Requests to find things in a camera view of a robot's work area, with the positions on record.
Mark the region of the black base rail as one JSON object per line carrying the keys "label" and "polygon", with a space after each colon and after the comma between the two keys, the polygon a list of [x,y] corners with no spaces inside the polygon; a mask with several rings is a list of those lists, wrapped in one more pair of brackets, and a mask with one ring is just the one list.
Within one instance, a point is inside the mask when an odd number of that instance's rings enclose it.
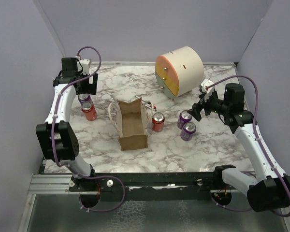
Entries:
{"label": "black base rail", "polygon": [[99,173],[90,169],[91,177],[72,173],[47,174],[45,168],[33,176],[30,191],[38,194],[80,194],[83,201],[177,201],[210,200],[235,189],[218,184],[212,172],[179,173]]}

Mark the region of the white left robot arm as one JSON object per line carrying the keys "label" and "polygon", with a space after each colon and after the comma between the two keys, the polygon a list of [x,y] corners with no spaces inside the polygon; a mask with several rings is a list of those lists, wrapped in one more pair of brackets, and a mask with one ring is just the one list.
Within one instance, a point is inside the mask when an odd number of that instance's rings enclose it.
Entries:
{"label": "white left robot arm", "polygon": [[95,171],[79,155],[79,142],[70,125],[72,103],[77,95],[95,95],[98,74],[89,74],[91,60],[76,56],[62,58],[62,69],[53,81],[54,99],[49,115],[43,124],[36,126],[36,135],[46,160],[65,166],[74,178],[81,179],[85,190],[97,185]]}

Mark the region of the red soda can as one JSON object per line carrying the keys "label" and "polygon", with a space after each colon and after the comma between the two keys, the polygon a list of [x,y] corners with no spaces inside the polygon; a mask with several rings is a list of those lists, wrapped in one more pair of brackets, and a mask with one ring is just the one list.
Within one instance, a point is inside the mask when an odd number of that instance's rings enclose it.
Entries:
{"label": "red soda can", "polygon": [[152,116],[152,130],[156,132],[160,132],[164,126],[165,117],[163,113],[156,112]]}
{"label": "red soda can", "polygon": [[88,121],[93,121],[97,118],[97,112],[94,104],[92,104],[91,102],[84,102],[82,103],[81,107]]}

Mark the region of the cream round drawer cabinet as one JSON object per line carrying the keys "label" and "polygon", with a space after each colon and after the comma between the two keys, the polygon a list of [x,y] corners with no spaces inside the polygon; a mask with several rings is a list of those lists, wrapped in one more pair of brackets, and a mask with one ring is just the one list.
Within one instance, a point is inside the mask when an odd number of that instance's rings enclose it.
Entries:
{"label": "cream round drawer cabinet", "polygon": [[155,76],[163,93],[174,100],[201,84],[203,62],[196,51],[184,46],[157,57]]}

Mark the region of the purple soda can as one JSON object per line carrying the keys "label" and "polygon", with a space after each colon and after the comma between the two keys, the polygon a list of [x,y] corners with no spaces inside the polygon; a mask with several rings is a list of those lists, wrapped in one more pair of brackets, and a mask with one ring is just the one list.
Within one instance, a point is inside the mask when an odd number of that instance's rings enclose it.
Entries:
{"label": "purple soda can", "polygon": [[190,141],[196,132],[196,125],[193,122],[187,122],[184,124],[180,137],[184,141]]}
{"label": "purple soda can", "polygon": [[92,99],[91,99],[91,96],[89,94],[79,94],[78,101],[80,102],[80,104],[83,104],[85,102],[92,103]]}
{"label": "purple soda can", "polygon": [[179,118],[178,118],[178,121],[177,121],[177,126],[179,129],[182,129],[183,126],[187,123],[187,122],[190,122],[192,120],[192,115],[189,114],[187,111],[182,111],[180,114],[179,114]]}

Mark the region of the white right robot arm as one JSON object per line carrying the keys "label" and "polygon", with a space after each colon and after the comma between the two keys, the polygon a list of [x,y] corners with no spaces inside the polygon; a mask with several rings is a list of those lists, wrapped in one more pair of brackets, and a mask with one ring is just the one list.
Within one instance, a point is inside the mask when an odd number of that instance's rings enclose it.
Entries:
{"label": "white right robot arm", "polygon": [[255,212],[290,208],[290,176],[274,159],[261,136],[254,115],[244,109],[245,90],[242,85],[229,83],[225,86],[224,98],[218,98],[214,83],[205,79],[200,84],[198,103],[188,111],[197,121],[202,119],[201,110],[208,116],[217,113],[241,142],[255,171],[249,177],[233,165],[217,166],[212,183],[218,189],[230,185],[243,193]]}

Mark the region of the canvas bag with cat print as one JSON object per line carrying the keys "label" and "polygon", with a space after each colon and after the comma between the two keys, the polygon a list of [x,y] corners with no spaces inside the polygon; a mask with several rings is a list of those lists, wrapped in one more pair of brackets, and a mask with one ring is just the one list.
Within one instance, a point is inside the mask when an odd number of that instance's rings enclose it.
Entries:
{"label": "canvas bag with cat print", "polygon": [[142,98],[117,101],[108,106],[108,116],[118,132],[122,151],[148,148],[147,129],[154,111],[145,107]]}

